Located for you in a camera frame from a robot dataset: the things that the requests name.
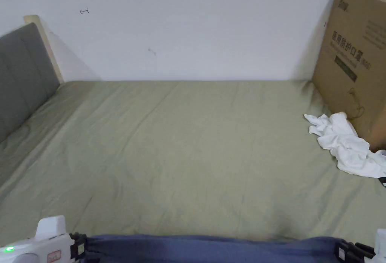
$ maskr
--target wooden bed frame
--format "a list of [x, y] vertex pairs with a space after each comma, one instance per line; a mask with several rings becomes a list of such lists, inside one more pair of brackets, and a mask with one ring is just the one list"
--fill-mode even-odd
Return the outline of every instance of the wooden bed frame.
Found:
[[64, 80], [63, 80], [62, 73], [60, 72], [59, 65], [57, 63], [57, 60], [55, 59], [54, 52], [51, 49], [46, 32], [45, 32], [43, 24], [42, 24], [42, 21], [40, 20], [39, 16], [38, 15], [26, 15], [26, 16], [24, 16], [24, 20], [25, 20], [25, 24], [29, 24], [29, 23], [35, 23], [36, 24], [37, 29], [39, 31], [39, 34], [42, 37], [44, 46], [46, 47], [47, 53], [48, 53], [49, 58], [51, 60], [52, 66], [55, 70], [55, 74], [58, 77], [59, 83], [63, 84]]

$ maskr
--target white cloth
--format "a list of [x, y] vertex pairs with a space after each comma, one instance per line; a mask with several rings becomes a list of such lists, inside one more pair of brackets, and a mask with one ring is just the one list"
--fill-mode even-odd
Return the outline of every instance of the white cloth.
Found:
[[329, 118], [325, 114], [319, 118], [307, 114], [304, 117], [313, 124], [309, 133], [319, 136], [318, 143], [337, 158], [340, 170], [362, 177], [386, 177], [386, 151], [371, 152], [370, 144], [358, 137], [345, 113]]

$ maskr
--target box label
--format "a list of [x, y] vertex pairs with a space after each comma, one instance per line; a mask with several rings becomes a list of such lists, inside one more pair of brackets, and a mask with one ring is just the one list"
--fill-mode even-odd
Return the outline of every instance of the box label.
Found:
[[352, 81], [357, 80], [357, 75], [350, 69], [349, 66], [344, 64], [344, 62], [340, 59], [340, 57], [335, 56], [335, 63], [343, 70], [344, 73], [346, 73]]

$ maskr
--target wall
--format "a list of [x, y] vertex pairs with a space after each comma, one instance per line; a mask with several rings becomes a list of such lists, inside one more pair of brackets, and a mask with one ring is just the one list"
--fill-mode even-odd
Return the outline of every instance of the wall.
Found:
[[1, 0], [0, 33], [39, 15], [67, 81], [303, 79], [312, 75], [330, 3]]

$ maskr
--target headboard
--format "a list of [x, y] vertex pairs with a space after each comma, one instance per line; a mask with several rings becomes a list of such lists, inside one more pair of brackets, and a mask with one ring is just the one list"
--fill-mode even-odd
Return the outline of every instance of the headboard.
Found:
[[0, 142], [59, 87], [35, 23], [0, 37]]

